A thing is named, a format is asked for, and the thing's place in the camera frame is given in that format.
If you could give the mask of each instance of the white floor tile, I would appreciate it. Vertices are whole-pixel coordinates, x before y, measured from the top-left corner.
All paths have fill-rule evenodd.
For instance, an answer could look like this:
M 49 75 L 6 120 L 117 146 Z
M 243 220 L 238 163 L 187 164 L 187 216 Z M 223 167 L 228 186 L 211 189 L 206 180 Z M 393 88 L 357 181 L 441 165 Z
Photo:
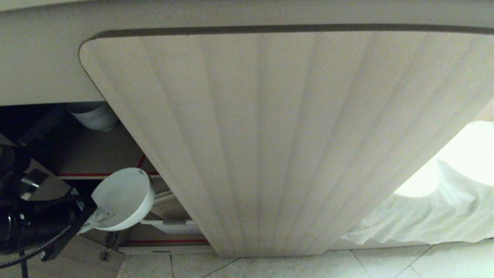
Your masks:
M 492 278 L 494 240 L 437 244 L 412 267 L 422 278 Z
M 236 259 L 222 259 L 215 254 L 172 255 L 174 278 L 196 278 L 214 272 L 235 261 Z
M 242 258 L 208 278 L 368 278 L 350 251 L 328 251 L 319 256 L 288 258 Z
M 405 271 L 396 276 L 396 278 L 420 278 L 420 276 L 411 267 L 407 267 Z
M 126 256 L 118 278 L 172 278 L 169 255 Z
M 430 246 L 353 250 L 372 278 L 394 278 Z

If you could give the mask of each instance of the shelf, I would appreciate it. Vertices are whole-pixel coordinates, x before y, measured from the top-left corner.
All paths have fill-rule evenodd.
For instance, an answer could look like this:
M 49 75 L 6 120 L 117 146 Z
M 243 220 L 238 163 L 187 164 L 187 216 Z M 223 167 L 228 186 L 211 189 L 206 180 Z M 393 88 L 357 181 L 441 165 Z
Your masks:
M 109 131 L 82 128 L 60 143 L 53 153 L 57 176 L 69 179 L 104 179 L 120 169 L 137 167 L 150 175 L 160 175 L 141 148 L 119 123 Z

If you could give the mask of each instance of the black hose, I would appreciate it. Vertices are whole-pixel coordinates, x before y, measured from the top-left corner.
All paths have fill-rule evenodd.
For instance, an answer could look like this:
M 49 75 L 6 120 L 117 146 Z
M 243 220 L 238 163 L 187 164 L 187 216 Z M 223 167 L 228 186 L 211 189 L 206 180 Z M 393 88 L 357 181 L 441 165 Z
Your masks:
M 19 252 L 19 256 L 21 258 L 26 256 L 26 254 L 24 253 L 24 250 L 21 250 L 21 252 Z M 21 271 L 22 271 L 22 278 L 29 278 L 28 277 L 28 262 L 26 260 L 21 261 Z
M 17 259 L 14 259 L 14 260 L 10 260 L 10 261 L 5 261 L 5 262 L 1 262 L 0 263 L 0 269 L 2 268 L 8 268 L 8 267 L 11 267 L 11 266 L 14 266 L 18 263 L 21 263 L 22 261 L 26 261 L 27 259 L 31 259 L 32 257 L 38 255 L 39 253 L 43 252 L 46 248 L 50 247 L 51 245 L 55 244 L 57 242 L 57 240 L 63 235 L 65 234 L 65 232 L 67 232 L 70 228 L 72 227 L 72 225 L 69 225 L 67 226 L 63 231 L 61 231 L 58 235 L 56 235 L 54 238 L 50 239 L 48 242 L 46 242 L 45 244 L 41 245 L 38 249 L 36 249 L 35 251 L 25 255 L 25 256 L 22 256 L 22 257 L 19 257 Z

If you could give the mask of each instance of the white sheet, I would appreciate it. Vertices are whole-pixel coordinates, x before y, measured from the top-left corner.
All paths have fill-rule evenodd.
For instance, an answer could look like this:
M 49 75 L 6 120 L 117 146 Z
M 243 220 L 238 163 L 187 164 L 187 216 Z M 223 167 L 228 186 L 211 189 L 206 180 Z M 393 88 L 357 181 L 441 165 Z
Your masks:
M 436 190 L 419 198 L 391 195 L 343 238 L 357 244 L 369 238 L 435 244 L 493 237 L 493 123 L 470 123 L 419 172 L 435 165 Z

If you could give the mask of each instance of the beige textured panel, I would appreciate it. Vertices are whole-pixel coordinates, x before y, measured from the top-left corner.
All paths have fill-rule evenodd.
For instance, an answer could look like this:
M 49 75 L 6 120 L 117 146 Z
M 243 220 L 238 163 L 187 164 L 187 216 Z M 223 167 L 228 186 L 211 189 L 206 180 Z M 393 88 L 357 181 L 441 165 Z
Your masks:
M 489 101 L 493 38 L 101 38 L 82 65 L 222 256 L 320 254 Z

